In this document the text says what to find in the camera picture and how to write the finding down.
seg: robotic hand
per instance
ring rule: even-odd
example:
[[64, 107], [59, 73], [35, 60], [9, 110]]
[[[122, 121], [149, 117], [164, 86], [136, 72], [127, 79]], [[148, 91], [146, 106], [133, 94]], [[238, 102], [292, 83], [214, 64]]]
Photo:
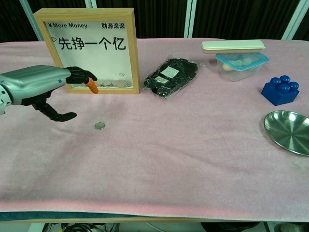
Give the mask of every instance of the robotic hand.
[[68, 84], [85, 83], [97, 94], [94, 81], [97, 78], [79, 67], [59, 68], [54, 66], [31, 66], [0, 74], [0, 115], [5, 114], [7, 105], [32, 105], [53, 121], [65, 122], [77, 116], [76, 113], [58, 114], [47, 98], [53, 90]]

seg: blue building block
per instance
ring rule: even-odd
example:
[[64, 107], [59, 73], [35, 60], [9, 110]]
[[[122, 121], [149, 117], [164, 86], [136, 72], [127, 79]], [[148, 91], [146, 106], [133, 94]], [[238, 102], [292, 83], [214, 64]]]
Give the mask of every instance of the blue building block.
[[297, 82], [290, 82], [286, 75], [280, 78], [274, 77], [264, 85], [261, 94], [274, 105], [282, 105], [294, 101], [299, 91]]

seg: black curtain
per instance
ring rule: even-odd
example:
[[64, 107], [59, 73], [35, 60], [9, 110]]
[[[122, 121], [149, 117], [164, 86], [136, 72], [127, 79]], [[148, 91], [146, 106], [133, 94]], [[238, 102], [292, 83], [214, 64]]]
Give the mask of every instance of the black curtain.
[[1, 0], [0, 4], [0, 43], [38, 40], [19, 0]]
[[41, 8], [85, 8], [85, 0], [28, 0], [32, 12]]
[[307, 40], [309, 41], [309, 9], [303, 18], [303, 21], [299, 25], [293, 40]]
[[97, 0], [99, 8], [134, 8], [137, 38], [183, 37], [187, 0]]
[[299, 0], [197, 0], [193, 37], [281, 39]]

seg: pink tablecloth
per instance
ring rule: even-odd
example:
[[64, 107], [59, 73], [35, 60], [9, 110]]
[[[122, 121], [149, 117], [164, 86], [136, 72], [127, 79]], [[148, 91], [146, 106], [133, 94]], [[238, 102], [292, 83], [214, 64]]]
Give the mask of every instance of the pink tablecloth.
[[[138, 40], [144, 79], [168, 55], [204, 64], [169, 100], [53, 92], [68, 122], [31, 106], [0, 121], [0, 211], [79, 211], [147, 216], [309, 221], [309, 157], [286, 151], [263, 128], [266, 114], [309, 115], [309, 43], [263, 40], [270, 61], [238, 82], [219, 75], [206, 39]], [[0, 72], [53, 65], [44, 42], [0, 44]], [[272, 77], [300, 83], [290, 104], [260, 91]], [[97, 121], [104, 130], [95, 130]]]

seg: container lid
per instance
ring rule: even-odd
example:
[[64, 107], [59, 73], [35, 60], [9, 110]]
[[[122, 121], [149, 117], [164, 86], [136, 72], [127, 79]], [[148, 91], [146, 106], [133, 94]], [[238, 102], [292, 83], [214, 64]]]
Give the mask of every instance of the container lid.
[[237, 71], [250, 69], [269, 61], [269, 58], [261, 53], [223, 53], [216, 54], [216, 57]]
[[245, 50], [245, 49], [264, 49], [265, 45], [260, 40], [219, 40], [203, 41], [204, 50]]

